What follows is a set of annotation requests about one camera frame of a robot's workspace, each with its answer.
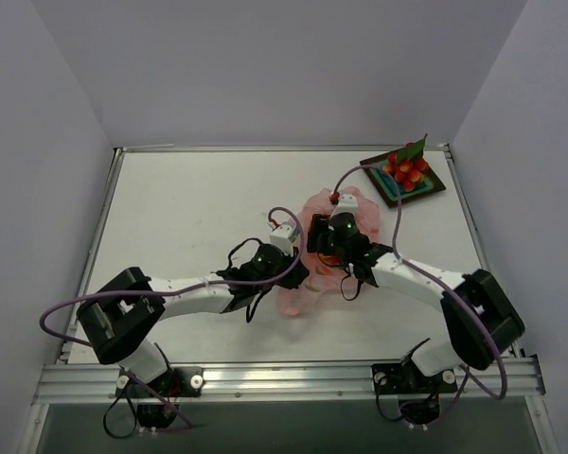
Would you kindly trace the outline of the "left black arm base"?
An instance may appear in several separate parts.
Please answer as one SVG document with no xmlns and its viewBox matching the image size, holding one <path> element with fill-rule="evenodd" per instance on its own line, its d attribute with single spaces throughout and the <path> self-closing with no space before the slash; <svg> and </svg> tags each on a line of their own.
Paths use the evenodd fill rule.
<svg viewBox="0 0 568 454">
<path fill-rule="evenodd" d="M 105 434 L 114 440 L 127 440 L 144 432 L 157 436 L 161 433 L 177 433 L 199 428 L 183 414 L 174 400 L 179 397 L 199 397 L 203 378 L 198 374 L 186 377 L 181 370 L 167 370 L 149 383 L 137 375 L 120 370 L 116 381 L 115 398 L 102 416 Z M 130 427 L 112 429 L 110 412 L 121 402 L 129 412 Z"/>
</svg>

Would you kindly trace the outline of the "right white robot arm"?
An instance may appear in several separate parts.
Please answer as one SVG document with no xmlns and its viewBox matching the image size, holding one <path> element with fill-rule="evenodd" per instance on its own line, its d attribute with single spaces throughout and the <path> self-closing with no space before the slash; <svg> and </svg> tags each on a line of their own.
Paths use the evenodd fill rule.
<svg viewBox="0 0 568 454">
<path fill-rule="evenodd" d="M 362 234 L 348 212 L 314 215 L 307 251 L 334 258 L 360 287 L 391 288 L 441 311 L 447 334 L 409 353 L 411 364 L 426 377 L 459 365 L 484 371 L 525 332 L 524 321 L 489 271 L 439 270 L 399 258 L 392 247 Z"/>
</svg>

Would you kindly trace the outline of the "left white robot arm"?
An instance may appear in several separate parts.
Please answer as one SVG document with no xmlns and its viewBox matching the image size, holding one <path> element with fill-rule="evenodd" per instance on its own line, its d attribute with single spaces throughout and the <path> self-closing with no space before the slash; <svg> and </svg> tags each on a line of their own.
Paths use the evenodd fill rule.
<svg viewBox="0 0 568 454">
<path fill-rule="evenodd" d="M 310 275 L 294 247 L 286 255 L 269 243 L 258 245 L 254 256 L 236 267 L 206 277 L 158 279 L 129 267 L 87 299 L 77 318 L 101 364 L 116 364 L 149 384 L 169 366 L 158 347 L 148 340 L 160 321 L 196 314 L 224 314 L 245 308 L 274 287 L 297 289 Z"/>
</svg>

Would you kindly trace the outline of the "red fake fruit bunch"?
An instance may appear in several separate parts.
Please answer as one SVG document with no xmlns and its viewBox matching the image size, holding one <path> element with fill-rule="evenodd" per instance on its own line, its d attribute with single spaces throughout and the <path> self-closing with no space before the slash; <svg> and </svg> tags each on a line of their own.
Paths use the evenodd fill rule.
<svg viewBox="0 0 568 454">
<path fill-rule="evenodd" d="M 404 193 L 413 192 L 423 183 L 429 168 L 423 157 L 427 134 L 416 142 L 409 142 L 387 155 L 382 169 L 394 178 Z"/>
</svg>

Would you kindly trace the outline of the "pink plastic bag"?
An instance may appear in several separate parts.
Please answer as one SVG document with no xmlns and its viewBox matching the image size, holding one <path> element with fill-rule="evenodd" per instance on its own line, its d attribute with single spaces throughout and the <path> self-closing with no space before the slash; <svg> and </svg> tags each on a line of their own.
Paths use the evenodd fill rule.
<svg viewBox="0 0 568 454">
<path fill-rule="evenodd" d="M 360 232 L 367 235 L 371 241 L 379 242 L 381 227 L 379 205 L 366 198 L 356 186 L 344 187 L 342 194 L 349 194 L 357 199 L 359 211 L 356 215 L 356 222 Z M 322 189 L 319 193 L 309 197 L 303 208 L 296 214 L 306 236 L 309 235 L 313 215 L 330 215 L 334 210 L 329 197 L 330 191 L 326 188 Z M 299 288 L 278 289 L 276 306 L 283 315 L 298 316 L 322 300 L 327 293 L 341 293 L 343 289 L 344 294 L 348 295 L 357 285 L 355 278 L 348 278 L 341 285 L 345 273 L 342 270 L 327 267 L 325 263 L 333 265 L 334 261 L 323 254 L 322 258 L 323 260 L 320 260 L 315 253 L 303 252 L 301 262 L 310 274 Z"/>
</svg>

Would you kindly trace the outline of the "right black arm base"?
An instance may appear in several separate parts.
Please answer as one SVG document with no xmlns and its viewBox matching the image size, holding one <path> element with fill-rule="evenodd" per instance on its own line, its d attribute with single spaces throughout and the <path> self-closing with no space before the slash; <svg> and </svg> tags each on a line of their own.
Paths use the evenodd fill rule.
<svg viewBox="0 0 568 454">
<path fill-rule="evenodd" d="M 371 373 L 379 416 L 389 423 L 407 423 L 409 428 L 426 430 L 442 415 L 440 398 L 458 392 L 452 370 L 426 376 L 417 366 L 406 361 L 374 363 Z M 386 396 L 397 398 L 396 415 L 383 410 L 381 400 Z"/>
</svg>

